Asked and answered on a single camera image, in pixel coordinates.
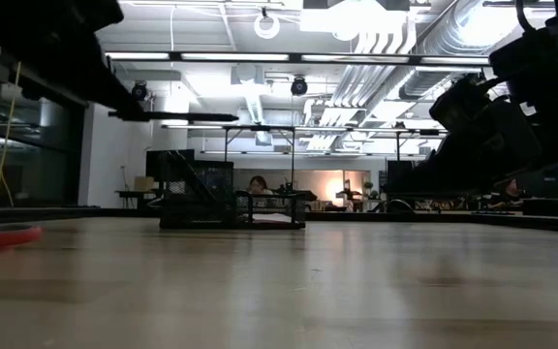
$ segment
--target cardboard box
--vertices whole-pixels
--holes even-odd
[[[133,187],[135,191],[151,191],[154,186],[154,177],[136,176],[135,186]]]

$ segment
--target wire mesh cage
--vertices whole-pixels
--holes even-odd
[[[161,226],[232,224],[235,219],[232,162],[187,161],[177,151],[163,156],[165,206]]]
[[[305,201],[300,194],[233,192],[233,163],[187,161],[177,151],[162,158],[164,229],[299,229]]]
[[[301,194],[256,195],[236,192],[236,213],[243,223],[304,226],[306,203]]]

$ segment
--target red disc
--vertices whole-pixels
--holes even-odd
[[[0,225],[0,248],[35,241],[42,233],[41,227],[22,224]]]

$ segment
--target table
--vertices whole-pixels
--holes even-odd
[[[115,191],[120,199],[124,200],[124,208],[136,208],[143,209],[147,208],[147,202],[149,200],[145,199],[146,195],[154,195],[156,197],[156,192],[154,191],[138,191],[138,190],[116,190]]]

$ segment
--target wooden table surface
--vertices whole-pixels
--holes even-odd
[[[557,348],[558,234],[50,221],[0,252],[0,349]]]

